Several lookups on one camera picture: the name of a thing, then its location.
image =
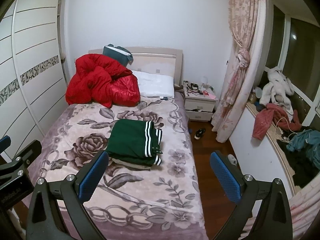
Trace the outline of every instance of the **headboard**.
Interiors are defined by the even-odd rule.
[[[174,85],[180,85],[182,50],[169,48],[126,47],[133,55],[130,70],[150,74],[172,76]],[[102,54],[103,49],[89,50],[88,53]]]

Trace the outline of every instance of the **nightstand drawer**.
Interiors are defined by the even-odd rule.
[[[190,118],[190,120],[207,122],[210,121],[213,113],[187,111],[187,115]]]
[[[214,104],[215,101],[203,101],[186,98],[184,106],[186,110],[200,109],[201,111],[212,112]]]

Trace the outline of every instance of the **ceiling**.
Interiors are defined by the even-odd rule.
[[[319,26],[309,7],[303,0],[271,0],[285,14],[292,18]]]

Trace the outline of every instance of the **brown cloth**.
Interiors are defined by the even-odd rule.
[[[282,130],[286,131],[299,131],[302,125],[299,122],[298,112],[297,110],[293,111],[293,122],[289,121],[288,115],[286,111],[284,111],[280,106],[275,104],[267,104],[266,109],[263,109],[260,113],[257,114],[256,120],[254,121],[253,133],[252,137],[262,140],[266,135],[268,129],[270,128],[272,121],[277,124],[277,122],[284,117],[285,119],[281,119],[278,123],[278,126]]]

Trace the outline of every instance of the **black sneaker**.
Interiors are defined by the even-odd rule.
[[[196,131],[195,139],[199,140],[203,136],[204,133],[205,133],[205,128],[199,129],[198,131]]]

